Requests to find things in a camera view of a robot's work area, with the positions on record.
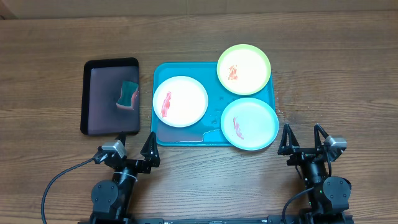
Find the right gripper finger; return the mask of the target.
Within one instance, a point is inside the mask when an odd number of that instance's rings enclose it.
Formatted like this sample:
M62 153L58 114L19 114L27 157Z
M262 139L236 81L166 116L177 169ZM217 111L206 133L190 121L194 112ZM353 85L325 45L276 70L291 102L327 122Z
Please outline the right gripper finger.
M289 124L284 124L282 139L280 141L278 155L291 155L298 153L300 145Z
M329 134L320 126L320 124L314 125L314 146L315 148L319 148L322 144L320 136L326 139Z

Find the green pink sponge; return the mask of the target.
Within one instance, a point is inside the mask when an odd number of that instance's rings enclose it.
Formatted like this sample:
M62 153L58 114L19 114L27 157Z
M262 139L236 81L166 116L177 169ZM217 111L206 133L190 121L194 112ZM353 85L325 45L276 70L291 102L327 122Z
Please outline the green pink sponge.
M123 81L121 94L116 103L122 110L134 110L135 102L139 98L139 85L130 81Z

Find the white plate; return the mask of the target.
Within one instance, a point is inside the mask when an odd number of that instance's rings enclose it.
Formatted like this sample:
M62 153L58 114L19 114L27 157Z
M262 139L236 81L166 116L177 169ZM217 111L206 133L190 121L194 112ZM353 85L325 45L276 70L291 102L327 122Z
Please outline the white plate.
M184 128L197 123L204 116L208 107L208 94L196 79L176 76L157 87L152 106L155 115L163 123Z

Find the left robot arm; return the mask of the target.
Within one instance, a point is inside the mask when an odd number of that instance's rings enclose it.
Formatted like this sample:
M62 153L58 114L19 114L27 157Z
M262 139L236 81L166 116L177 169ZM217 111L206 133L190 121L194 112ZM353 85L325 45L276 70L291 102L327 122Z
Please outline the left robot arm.
M126 135L120 133L115 140L100 146L94 155L95 164L104 163L114 172L111 180L98 182L91 191L93 211L89 224L135 222L128 209L137 175L149 174L153 167L160 166L160 156L154 132L141 149L143 159L128 159L125 145Z

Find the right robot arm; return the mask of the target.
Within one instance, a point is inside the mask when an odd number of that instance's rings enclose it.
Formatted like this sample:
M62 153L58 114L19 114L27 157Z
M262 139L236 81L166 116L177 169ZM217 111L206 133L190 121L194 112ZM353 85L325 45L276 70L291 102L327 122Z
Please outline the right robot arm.
M289 156L288 166L296 168L303 179L305 190L290 198L284 205L281 223L337 224L353 223L349 209L351 182L332 175L331 163L336 161L347 148L347 141L341 136L329 135L319 124L314 125L314 146L300 147L291 127L284 125L282 139L277 153ZM298 215L288 216L287 207L302 196L308 197L309 207Z

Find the black plastic tray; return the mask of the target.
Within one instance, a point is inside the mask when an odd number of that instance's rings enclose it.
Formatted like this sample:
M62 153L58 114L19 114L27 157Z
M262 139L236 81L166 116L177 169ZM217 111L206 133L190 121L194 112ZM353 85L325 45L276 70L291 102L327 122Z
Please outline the black plastic tray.
M83 134L139 132L139 98L134 110L122 110L116 106L123 81L139 85L139 62L136 58L90 60L85 63L80 122Z

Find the teal plastic tray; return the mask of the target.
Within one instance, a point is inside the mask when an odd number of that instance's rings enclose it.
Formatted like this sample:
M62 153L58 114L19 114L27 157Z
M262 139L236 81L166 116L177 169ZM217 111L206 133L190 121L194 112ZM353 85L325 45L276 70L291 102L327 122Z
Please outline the teal plastic tray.
M153 90L172 77L185 76L198 81L208 94L208 107L195 124L175 128L165 124L152 111L151 131L162 146L230 146L221 130L221 115L234 100L242 98L228 91L218 80L216 62L166 62L154 72Z

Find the light blue plate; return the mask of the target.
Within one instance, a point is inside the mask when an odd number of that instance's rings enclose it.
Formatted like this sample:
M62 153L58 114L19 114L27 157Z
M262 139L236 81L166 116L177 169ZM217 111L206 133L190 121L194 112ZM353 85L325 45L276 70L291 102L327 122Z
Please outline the light blue plate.
M221 115L221 130L233 146L246 151L268 147L279 132L274 109L256 98L240 98L231 102Z

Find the yellow-green plate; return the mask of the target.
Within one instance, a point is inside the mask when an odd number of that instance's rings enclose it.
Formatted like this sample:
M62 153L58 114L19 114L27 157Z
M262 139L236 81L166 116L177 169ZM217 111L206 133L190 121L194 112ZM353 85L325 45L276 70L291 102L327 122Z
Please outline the yellow-green plate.
M231 93L252 95L271 79L271 63L258 47L238 44L221 54L216 72L220 83Z

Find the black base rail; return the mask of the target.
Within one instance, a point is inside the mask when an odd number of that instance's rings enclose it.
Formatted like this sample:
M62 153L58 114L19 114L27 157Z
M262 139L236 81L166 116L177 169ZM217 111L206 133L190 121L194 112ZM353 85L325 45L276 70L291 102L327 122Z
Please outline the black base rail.
M287 215L285 222L281 215L269 215L266 218L232 218L232 219L186 219L186 220L164 220L162 218L143 218L124 220L92 220L78 222L78 224L299 224L303 223L299 216Z

